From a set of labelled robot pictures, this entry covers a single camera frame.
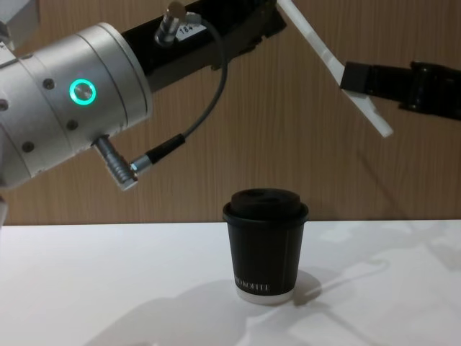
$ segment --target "green led ring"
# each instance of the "green led ring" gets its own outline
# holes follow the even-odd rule
[[[92,95],[89,99],[80,99],[75,93],[76,87],[80,84],[85,84],[91,89]],[[94,100],[96,99],[97,92],[96,92],[96,87],[90,81],[86,79],[77,79],[74,83],[71,84],[71,87],[69,88],[69,94],[71,95],[72,101],[74,101],[76,104],[80,106],[88,106],[91,103],[93,103]]]

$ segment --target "white table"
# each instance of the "white table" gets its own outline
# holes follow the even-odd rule
[[[461,345],[461,221],[308,223],[272,308],[237,297],[225,224],[2,232],[1,346]]]

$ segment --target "wooden wall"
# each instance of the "wooden wall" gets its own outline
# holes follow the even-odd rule
[[[126,30],[168,1],[42,0],[23,52],[97,22]],[[461,69],[459,0],[298,0],[340,61]],[[115,145],[127,158],[184,130],[209,102],[208,68],[154,95],[155,115]],[[233,192],[299,192],[313,220],[461,217],[461,122],[376,99],[395,135],[383,139],[339,90],[291,25],[235,60],[225,96],[189,144],[132,191],[120,192],[88,151],[11,192],[9,224],[217,221]]]

